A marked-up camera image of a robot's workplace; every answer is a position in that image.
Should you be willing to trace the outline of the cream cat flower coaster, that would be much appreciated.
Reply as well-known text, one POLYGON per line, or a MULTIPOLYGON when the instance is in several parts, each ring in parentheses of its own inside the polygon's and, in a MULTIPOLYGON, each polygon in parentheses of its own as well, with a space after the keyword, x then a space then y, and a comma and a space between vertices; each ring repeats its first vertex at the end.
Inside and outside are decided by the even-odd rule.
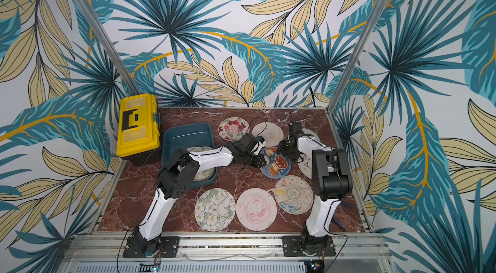
POLYGON ((312 160, 306 155, 302 154, 300 159, 298 160, 298 168, 308 179, 312 179, 312 160))

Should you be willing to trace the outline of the cream blue doodle coaster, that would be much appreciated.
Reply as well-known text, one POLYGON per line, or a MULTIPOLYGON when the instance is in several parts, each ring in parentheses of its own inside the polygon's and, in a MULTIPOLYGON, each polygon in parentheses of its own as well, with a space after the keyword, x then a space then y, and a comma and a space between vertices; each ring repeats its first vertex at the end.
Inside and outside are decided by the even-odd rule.
POLYGON ((313 190, 301 177, 284 176, 275 185, 275 201, 288 214, 301 215, 313 206, 313 190))

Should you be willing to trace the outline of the pink unicorn ring coaster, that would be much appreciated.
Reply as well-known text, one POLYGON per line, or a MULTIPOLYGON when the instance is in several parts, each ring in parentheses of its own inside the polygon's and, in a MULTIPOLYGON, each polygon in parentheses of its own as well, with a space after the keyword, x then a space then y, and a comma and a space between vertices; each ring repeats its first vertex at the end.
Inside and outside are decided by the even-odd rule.
POLYGON ((248 189, 236 202, 236 216, 248 230, 264 231, 276 219, 276 202, 272 195, 263 189, 248 189))

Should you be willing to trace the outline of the silver aluminium left post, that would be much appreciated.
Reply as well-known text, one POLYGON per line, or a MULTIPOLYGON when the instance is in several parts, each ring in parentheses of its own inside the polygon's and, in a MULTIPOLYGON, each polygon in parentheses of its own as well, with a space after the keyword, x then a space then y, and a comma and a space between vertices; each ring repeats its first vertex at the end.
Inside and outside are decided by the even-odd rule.
POLYGON ((125 67, 119 53, 112 44, 111 38, 106 33, 100 19, 98 18, 94 8, 92 7, 89 0, 74 0, 75 4, 81 10, 81 13, 85 16, 89 27, 93 30, 94 35, 99 40, 99 43, 103 49, 107 52, 107 55, 114 67, 121 76, 121 80, 127 85, 132 96, 139 95, 141 92, 131 78, 127 68, 125 67))

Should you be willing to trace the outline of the green outline bear coaster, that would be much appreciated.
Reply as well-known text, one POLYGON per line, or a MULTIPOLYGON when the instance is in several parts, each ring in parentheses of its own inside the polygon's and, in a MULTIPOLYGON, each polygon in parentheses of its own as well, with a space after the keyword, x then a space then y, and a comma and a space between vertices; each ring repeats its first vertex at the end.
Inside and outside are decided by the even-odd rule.
MULTIPOLYGON (((212 150, 210 146, 194 146, 187 149, 189 152, 205 152, 212 150)), ((215 168, 209 168, 205 171, 198 172, 194 178, 194 182, 209 180, 215 173, 215 168)))

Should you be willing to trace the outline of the green white flower coaster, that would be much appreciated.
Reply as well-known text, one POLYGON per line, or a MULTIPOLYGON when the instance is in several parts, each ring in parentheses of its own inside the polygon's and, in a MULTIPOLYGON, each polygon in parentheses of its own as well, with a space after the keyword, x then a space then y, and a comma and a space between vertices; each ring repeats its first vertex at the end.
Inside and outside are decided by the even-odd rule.
POLYGON ((210 189, 195 204, 195 220, 202 230, 208 232, 220 232, 227 228, 235 213, 235 198, 225 189, 210 189))

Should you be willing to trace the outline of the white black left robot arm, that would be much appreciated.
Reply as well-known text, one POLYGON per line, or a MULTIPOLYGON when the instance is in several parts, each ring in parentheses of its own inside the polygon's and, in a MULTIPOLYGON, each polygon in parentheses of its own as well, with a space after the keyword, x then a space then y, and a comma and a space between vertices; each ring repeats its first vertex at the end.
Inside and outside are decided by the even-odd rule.
POLYGON ((151 206, 127 244, 135 243, 147 258, 155 255, 160 249, 162 227, 169 212, 177 199, 192 189, 195 176, 211 168, 233 164, 260 168, 265 161, 260 155, 265 143, 262 136, 245 134, 239 141, 205 152, 179 148, 162 166, 151 206))

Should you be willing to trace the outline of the blue denim cartoon coaster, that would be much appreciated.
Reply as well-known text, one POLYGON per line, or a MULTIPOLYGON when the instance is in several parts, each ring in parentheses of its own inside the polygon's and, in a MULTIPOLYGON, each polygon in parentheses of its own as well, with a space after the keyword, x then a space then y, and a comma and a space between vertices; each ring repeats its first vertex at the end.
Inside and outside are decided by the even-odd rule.
POLYGON ((286 175, 291 170, 291 161, 279 154, 276 147, 266 147, 261 151, 266 165, 260 167, 260 171, 268 178, 277 180, 286 175))

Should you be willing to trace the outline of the unicorn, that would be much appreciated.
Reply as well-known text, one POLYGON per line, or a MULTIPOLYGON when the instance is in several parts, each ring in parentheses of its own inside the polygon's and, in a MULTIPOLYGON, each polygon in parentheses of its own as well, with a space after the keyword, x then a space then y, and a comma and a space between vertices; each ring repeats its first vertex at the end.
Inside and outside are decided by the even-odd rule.
POLYGON ((259 123, 253 127, 251 134, 255 137, 261 136, 265 140, 265 146, 276 147, 284 139, 282 129, 274 123, 259 123))

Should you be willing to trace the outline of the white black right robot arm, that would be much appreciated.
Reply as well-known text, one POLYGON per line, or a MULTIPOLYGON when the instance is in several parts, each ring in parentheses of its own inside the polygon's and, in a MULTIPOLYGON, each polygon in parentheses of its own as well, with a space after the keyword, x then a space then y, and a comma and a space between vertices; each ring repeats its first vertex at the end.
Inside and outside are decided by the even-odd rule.
POLYGON ((314 256, 320 252, 334 256, 329 226, 342 200, 353 190, 347 152, 324 145, 303 132, 302 125, 289 124, 287 140, 280 141, 278 152, 296 162, 307 155, 311 159, 311 185, 314 194, 311 214, 299 237, 284 236, 286 256, 314 256))

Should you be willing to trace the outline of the teal plastic storage box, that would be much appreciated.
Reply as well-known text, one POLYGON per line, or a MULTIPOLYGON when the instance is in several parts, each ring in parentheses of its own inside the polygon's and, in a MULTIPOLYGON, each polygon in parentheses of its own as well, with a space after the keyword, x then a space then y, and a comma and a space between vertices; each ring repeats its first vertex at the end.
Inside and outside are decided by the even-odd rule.
MULTIPOLYGON (((175 153, 180 147, 188 148, 194 146, 210 146, 214 148, 214 139, 212 130, 207 123, 192 123, 178 127, 169 128, 163 135, 163 146, 161 153, 161 165, 175 153)), ((191 184, 192 189, 201 188, 213 184, 216 180, 218 169, 215 168, 214 175, 206 181, 194 182, 191 184)))

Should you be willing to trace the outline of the floral rose coaster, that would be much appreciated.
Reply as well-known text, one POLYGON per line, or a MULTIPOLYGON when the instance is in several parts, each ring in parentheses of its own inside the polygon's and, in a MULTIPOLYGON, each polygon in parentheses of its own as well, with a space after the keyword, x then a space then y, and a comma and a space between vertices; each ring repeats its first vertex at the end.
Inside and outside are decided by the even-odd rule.
POLYGON ((249 130, 249 123, 238 117, 227 118, 218 125, 217 130, 224 141, 239 141, 249 130))

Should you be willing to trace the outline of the blue handled pliers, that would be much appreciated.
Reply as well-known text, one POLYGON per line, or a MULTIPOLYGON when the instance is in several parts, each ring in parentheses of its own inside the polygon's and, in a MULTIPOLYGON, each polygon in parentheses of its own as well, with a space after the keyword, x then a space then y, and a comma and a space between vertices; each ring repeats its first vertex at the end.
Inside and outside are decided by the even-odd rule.
POLYGON ((337 211, 334 213, 332 217, 332 223, 335 224, 340 231, 349 232, 353 230, 355 219, 353 217, 354 206, 352 204, 343 202, 341 203, 337 211))

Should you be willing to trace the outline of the green bunny coaster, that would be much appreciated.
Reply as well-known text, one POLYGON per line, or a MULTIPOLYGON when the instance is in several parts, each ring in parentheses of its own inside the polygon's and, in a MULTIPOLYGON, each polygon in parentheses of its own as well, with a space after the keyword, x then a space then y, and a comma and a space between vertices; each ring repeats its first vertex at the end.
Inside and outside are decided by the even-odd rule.
POLYGON ((320 142, 320 137, 316 134, 316 132, 310 130, 310 129, 307 129, 307 128, 303 128, 302 129, 302 132, 309 135, 310 137, 312 137, 314 140, 320 142))

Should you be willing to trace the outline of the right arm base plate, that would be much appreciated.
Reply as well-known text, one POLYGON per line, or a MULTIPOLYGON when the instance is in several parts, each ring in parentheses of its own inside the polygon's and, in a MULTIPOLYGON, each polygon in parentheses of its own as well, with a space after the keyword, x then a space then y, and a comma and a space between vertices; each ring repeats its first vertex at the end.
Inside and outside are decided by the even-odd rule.
POLYGON ((335 256, 335 245, 329 235, 315 236, 283 236, 282 248, 285 257, 300 256, 335 256))

